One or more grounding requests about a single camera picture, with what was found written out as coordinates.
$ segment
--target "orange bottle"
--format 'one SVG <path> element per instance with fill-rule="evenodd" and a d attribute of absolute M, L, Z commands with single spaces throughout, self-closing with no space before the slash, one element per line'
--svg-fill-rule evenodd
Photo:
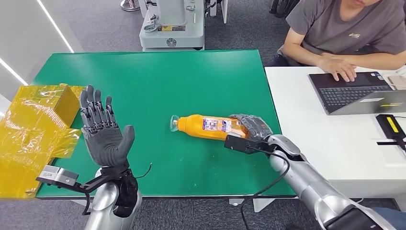
<path fill-rule="evenodd" d="M 247 131 L 235 118 L 214 116 L 190 115 L 178 117 L 173 115 L 170 119 L 170 129 L 185 132 L 192 137 L 225 140 L 227 134 L 233 133 L 245 138 Z"/>

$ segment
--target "ceiling light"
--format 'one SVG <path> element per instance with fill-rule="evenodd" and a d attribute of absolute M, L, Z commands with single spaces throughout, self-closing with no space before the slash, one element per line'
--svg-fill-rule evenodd
<path fill-rule="evenodd" d="M 49 12 L 46 10 L 45 6 L 42 4 L 41 0 L 37 0 L 38 4 L 40 5 L 41 9 L 44 11 L 44 13 L 46 14 L 46 16 L 48 17 L 48 19 L 51 21 L 52 25 L 55 27 L 56 31 L 58 32 L 59 36 L 61 36 L 62 40 L 65 42 L 66 46 L 68 47 L 68 49 L 70 50 L 71 53 L 74 53 L 72 47 L 69 45 L 68 41 L 66 40 L 66 38 L 63 36 L 61 30 L 59 29 L 59 27 L 56 25 L 54 19 L 52 19 L 51 15 L 49 14 Z"/>
<path fill-rule="evenodd" d="M 28 85 L 24 79 L 22 79 L 9 65 L 7 65 L 6 62 L 3 61 L 3 59 L 0 58 L 0 64 L 4 66 L 17 80 L 19 80 L 23 85 Z"/>

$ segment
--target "yellow transparent plastic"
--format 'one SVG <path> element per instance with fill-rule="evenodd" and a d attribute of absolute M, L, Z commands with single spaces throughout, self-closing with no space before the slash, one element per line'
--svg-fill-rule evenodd
<path fill-rule="evenodd" d="M 22 86 L 0 121 L 0 197 L 34 197 L 35 179 L 53 158 L 68 158 L 80 136 L 69 128 L 81 86 Z"/>

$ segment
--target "gray carpet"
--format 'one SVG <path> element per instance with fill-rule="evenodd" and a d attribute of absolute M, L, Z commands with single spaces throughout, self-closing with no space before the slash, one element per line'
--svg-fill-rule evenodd
<path fill-rule="evenodd" d="M 263 62 L 282 45 L 288 26 L 268 13 L 271 0 L 232 0 L 228 23 L 206 18 L 206 49 L 259 49 Z M 124 12 L 119 0 L 58 0 L 62 12 L 87 52 L 140 51 L 138 34 L 141 13 Z M 391 199 L 367 199 L 368 207 L 396 208 Z M 62 200 L 2 200 L 0 230 L 79 230 L 86 217 L 83 207 Z M 260 213 L 247 205 L 246 216 L 253 230 L 282 230 L 296 224 L 318 229 L 314 218 L 298 200 L 277 200 Z M 243 230 L 238 207 L 227 199 L 144 200 L 135 230 Z"/>

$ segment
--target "green tabletop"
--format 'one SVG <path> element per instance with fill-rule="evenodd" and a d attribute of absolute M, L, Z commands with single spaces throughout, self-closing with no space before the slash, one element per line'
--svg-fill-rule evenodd
<path fill-rule="evenodd" d="M 120 128 L 133 125 L 135 141 L 128 161 L 143 196 L 245 196 L 265 187 L 278 174 L 264 154 L 246 155 L 223 142 L 171 132 L 172 115 L 261 116 L 280 133 L 268 82 L 257 50 L 53 54 L 33 81 L 36 85 L 92 84 L 102 98 L 111 95 Z M 77 116 L 72 127 L 80 128 Z M 69 159 L 53 165 L 91 180 L 98 166 L 83 137 Z M 264 193 L 295 196 L 285 181 Z M 42 186 L 38 198 L 75 198 L 82 194 Z"/>

